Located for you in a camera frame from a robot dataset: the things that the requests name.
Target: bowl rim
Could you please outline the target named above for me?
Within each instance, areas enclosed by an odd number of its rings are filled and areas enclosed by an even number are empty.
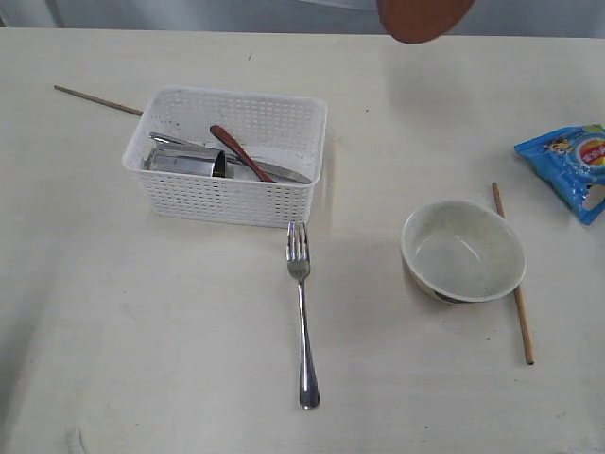
[[[523,259],[521,272],[519,273],[517,279],[515,279],[514,285],[511,285],[508,288],[501,290],[493,295],[489,295],[489,296],[481,296],[481,297],[463,296],[463,295],[458,295],[456,293],[452,293],[450,291],[444,290],[444,289],[439,288],[438,286],[434,285],[432,282],[430,282],[428,279],[426,279],[426,277],[424,277],[424,275],[418,270],[418,268],[416,266],[414,266],[414,264],[411,262],[411,260],[409,258],[409,255],[407,253],[407,247],[405,244],[406,232],[411,224],[411,221],[415,217],[417,217],[421,212],[423,212],[425,210],[428,210],[430,208],[437,207],[437,206],[444,206],[444,205],[450,205],[450,204],[458,204],[458,205],[462,204],[462,205],[467,205],[467,206],[472,206],[474,208],[477,208],[479,211],[482,211],[483,213],[487,213],[489,216],[492,216],[493,218],[495,218],[496,221],[500,222],[500,224],[505,229],[510,231],[513,240],[515,242],[517,242],[520,247],[521,257]],[[418,278],[423,284],[425,284],[429,288],[433,289],[434,291],[438,292],[439,294],[446,296],[447,298],[450,298],[450,299],[459,300],[464,303],[481,303],[481,302],[493,301],[493,300],[502,298],[503,296],[506,296],[509,293],[511,293],[513,290],[515,290],[521,284],[521,282],[523,281],[523,278],[525,277],[525,274],[526,274],[526,269],[527,269],[526,251],[525,251],[525,248],[523,247],[523,243],[521,242],[521,239],[519,238],[517,233],[514,231],[514,229],[510,225],[510,223],[505,218],[502,218],[500,215],[498,215],[494,211],[492,211],[489,208],[486,208],[485,206],[483,206],[479,203],[476,203],[474,201],[446,199],[446,200],[441,200],[441,201],[433,201],[433,202],[423,205],[419,208],[416,208],[407,217],[406,222],[404,223],[404,227],[401,230],[399,244],[400,244],[400,249],[401,249],[401,253],[404,257],[404,260],[406,261],[407,266],[409,267],[410,271],[414,274],[414,276],[416,278]]]

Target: blue snack bag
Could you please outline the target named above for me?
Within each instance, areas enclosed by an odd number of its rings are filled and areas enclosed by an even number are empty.
[[[515,146],[538,175],[551,182],[581,223],[605,209],[605,130],[602,125],[561,128]]]

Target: basket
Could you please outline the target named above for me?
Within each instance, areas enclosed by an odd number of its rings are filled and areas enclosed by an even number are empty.
[[[165,216],[285,227],[309,219],[320,180],[327,106],[318,99],[164,87],[149,101],[122,158],[153,210]],[[218,124],[252,157],[295,170],[309,184],[263,183],[143,169],[156,131],[212,148]]]

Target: ceramic bowl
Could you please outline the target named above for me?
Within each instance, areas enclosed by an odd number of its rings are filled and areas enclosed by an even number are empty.
[[[418,286],[446,303],[478,303],[512,292],[523,279],[521,241],[494,211],[438,201],[407,218],[401,251]]]

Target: table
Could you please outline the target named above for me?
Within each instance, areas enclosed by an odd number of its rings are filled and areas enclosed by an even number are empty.
[[[511,147],[605,119],[605,42],[0,29],[0,450],[559,453],[605,448],[605,216],[584,228]],[[298,407],[285,233],[162,218],[120,157],[165,84],[324,99],[309,225],[322,404]],[[399,234],[440,198],[527,251],[514,302],[444,306]]]

